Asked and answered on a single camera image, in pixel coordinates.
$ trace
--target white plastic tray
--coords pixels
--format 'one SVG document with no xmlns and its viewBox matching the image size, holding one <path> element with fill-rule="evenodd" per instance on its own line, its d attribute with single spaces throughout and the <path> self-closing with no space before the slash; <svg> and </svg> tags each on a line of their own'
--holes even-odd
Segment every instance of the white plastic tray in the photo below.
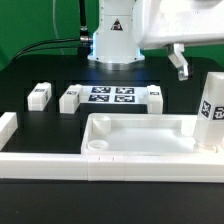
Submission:
<svg viewBox="0 0 224 224">
<path fill-rule="evenodd" d="M 192 135 L 196 119 L 197 116 L 188 115 L 92 114 L 87 122 L 82 153 L 192 154 L 195 145 Z M 94 125 L 98 125 L 102 132 L 103 128 L 107 129 L 106 125 L 109 125 L 110 130 L 106 130 L 107 133 L 99 133 L 94 131 Z"/>
</svg>

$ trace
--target black table surface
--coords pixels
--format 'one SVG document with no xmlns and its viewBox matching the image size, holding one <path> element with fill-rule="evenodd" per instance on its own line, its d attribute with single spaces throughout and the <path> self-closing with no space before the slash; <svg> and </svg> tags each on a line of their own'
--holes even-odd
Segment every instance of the black table surface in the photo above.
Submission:
<svg viewBox="0 0 224 224">
<path fill-rule="evenodd" d="M 166 58 L 146 58 L 129 71 L 90 67 L 76 56 L 21 57 L 0 72 L 0 113 L 17 112 L 18 129 L 4 152 L 79 154 L 91 113 L 147 113 L 145 105 L 81 104 L 59 113 L 70 85 L 160 85 L 165 114 L 197 114 L 206 75 L 224 71 L 214 61 L 188 58 L 190 81 L 179 82 Z M 44 112 L 29 112 L 27 96 L 37 83 L 52 84 Z M 224 185 L 217 183 L 0 180 L 0 223 L 224 223 Z"/>
</svg>

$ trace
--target white block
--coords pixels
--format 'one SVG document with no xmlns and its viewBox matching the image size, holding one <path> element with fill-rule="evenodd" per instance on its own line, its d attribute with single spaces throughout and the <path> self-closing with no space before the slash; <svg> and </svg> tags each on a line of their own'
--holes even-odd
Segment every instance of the white block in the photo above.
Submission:
<svg viewBox="0 0 224 224">
<path fill-rule="evenodd" d="M 59 100 L 60 113 L 74 114 L 80 104 L 82 86 L 70 86 Z"/>
<path fill-rule="evenodd" d="M 51 96 L 51 84 L 38 83 L 27 98 L 29 111 L 43 111 Z"/>
<path fill-rule="evenodd" d="M 124 156 L 89 156 L 88 178 L 91 181 L 124 181 Z"/>
<path fill-rule="evenodd" d="M 125 156 L 126 181 L 223 182 L 223 156 Z"/>
<path fill-rule="evenodd" d="M 4 113 L 0 118 L 0 150 L 5 146 L 17 129 L 16 113 Z"/>
<path fill-rule="evenodd" d="M 0 178 L 88 180 L 88 157 L 69 154 L 0 154 Z"/>
<path fill-rule="evenodd" d="M 163 96 L 159 86 L 147 86 L 148 99 L 147 109 L 149 114 L 163 113 Z"/>
<path fill-rule="evenodd" d="M 224 73 L 209 72 L 194 131 L 198 149 L 214 149 L 224 136 Z"/>
</svg>

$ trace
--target black cable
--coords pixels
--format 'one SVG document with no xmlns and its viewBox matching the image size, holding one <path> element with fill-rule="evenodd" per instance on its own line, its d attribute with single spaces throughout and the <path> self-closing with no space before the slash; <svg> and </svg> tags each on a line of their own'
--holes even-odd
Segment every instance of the black cable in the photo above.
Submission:
<svg viewBox="0 0 224 224">
<path fill-rule="evenodd" d="M 58 40 L 46 40 L 46 41 L 40 41 L 34 44 L 31 44 L 22 50 L 20 50 L 9 62 L 9 65 L 12 64 L 18 57 L 20 57 L 22 54 L 31 52 L 30 50 L 32 48 L 42 46 L 42 45 L 47 45 L 47 44 L 58 44 L 58 43 L 68 43 L 68 42 L 76 42 L 80 41 L 80 38 L 68 38 L 68 39 L 58 39 Z"/>
<path fill-rule="evenodd" d="M 37 48 L 37 49 L 31 49 L 31 50 L 27 50 L 22 52 L 21 54 L 13 57 L 13 60 L 10 61 L 9 65 L 12 64 L 14 61 L 16 61 L 20 56 L 24 55 L 24 54 L 28 54 L 30 52 L 34 52 L 34 51 L 43 51 L 43 50 L 56 50 L 56 49 L 77 49 L 77 46 L 58 46 L 58 47 L 46 47 L 46 48 Z"/>
<path fill-rule="evenodd" d="M 79 0 L 79 9 L 80 9 L 80 23 L 81 23 L 81 26 L 86 26 L 85 0 Z"/>
</svg>

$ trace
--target white vertical block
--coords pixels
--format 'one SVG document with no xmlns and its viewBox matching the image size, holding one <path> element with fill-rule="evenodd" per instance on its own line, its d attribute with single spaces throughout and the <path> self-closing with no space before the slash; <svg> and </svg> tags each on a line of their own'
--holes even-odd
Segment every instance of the white vertical block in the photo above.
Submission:
<svg viewBox="0 0 224 224">
<path fill-rule="evenodd" d="M 162 114 L 163 113 L 163 96 L 159 86 L 147 86 L 148 99 L 147 109 L 148 114 Z"/>
<path fill-rule="evenodd" d="M 224 73 L 209 72 L 201 99 L 194 138 L 198 148 L 214 149 L 224 136 Z"/>
<path fill-rule="evenodd" d="M 89 180 L 124 180 L 124 156 L 89 156 Z"/>
<path fill-rule="evenodd" d="M 60 113 L 74 114 L 80 104 L 82 86 L 70 86 L 59 100 Z"/>
<path fill-rule="evenodd" d="M 51 95 L 50 83 L 38 83 L 27 98 L 29 111 L 43 111 Z"/>
<path fill-rule="evenodd" d="M 5 146 L 17 129 L 16 113 L 4 113 L 0 118 L 0 150 Z"/>
</svg>

